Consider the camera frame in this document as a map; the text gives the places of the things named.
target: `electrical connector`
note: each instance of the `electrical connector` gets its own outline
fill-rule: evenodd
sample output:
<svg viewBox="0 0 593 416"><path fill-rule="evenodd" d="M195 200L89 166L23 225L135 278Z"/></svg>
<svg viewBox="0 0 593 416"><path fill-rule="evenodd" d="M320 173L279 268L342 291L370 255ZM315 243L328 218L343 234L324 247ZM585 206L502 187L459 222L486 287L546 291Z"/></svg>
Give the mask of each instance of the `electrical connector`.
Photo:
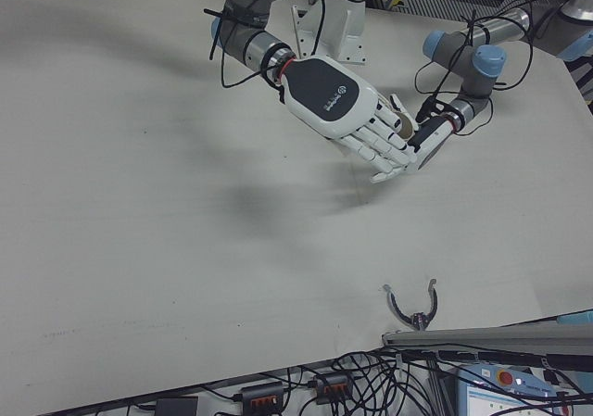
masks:
<svg viewBox="0 0 593 416"><path fill-rule="evenodd" d="M279 414L284 406L282 382L247 386L241 389L243 416L269 416Z"/></svg>
<svg viewBox="0 0 593 416"><path fill-rule="evenodd" d="M345 402L352 396L352 380L345 372L318 374L308 382L308 386L315 388L317 405Z"/></svg>

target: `white robotic hand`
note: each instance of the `white robotic hand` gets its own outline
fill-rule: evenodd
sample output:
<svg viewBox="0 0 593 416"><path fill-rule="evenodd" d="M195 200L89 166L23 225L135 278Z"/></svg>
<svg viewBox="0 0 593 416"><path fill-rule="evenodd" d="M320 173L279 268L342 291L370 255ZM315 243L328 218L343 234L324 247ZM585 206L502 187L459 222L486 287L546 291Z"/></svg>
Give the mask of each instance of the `white robotic hand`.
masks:
<svg viewBox="0 0 593 416"><path fill-rule="evenodd" d="M289 60L279 76L288 110L369 161L379 170L372 183L393 178L416 161L414 149L398 135L413 128L404 124L409 115L394 112L389 101L352 71L327 57L309 57Z"/></svg>

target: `table surface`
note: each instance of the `table surface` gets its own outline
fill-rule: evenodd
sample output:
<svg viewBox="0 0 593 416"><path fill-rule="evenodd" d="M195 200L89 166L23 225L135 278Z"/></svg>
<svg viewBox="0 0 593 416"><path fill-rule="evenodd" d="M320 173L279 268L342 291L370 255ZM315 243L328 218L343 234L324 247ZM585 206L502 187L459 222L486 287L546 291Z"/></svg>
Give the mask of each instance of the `table surface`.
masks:
<svg viewBox="0 0 593 416"><path fill-rule="evenodd" d="M292 3L270 26L290 44ZM402 329L385 283L412 313L435 277L435 329L593 308L593 120L560 61L536 53L488 127L372 185L264 82L220 88L202 10L222 4L0 0L0 414L377 347ZM369 12L354 70L416 111L434 28L459 25ZM511 82L527 47L506 48Z"/></svg>

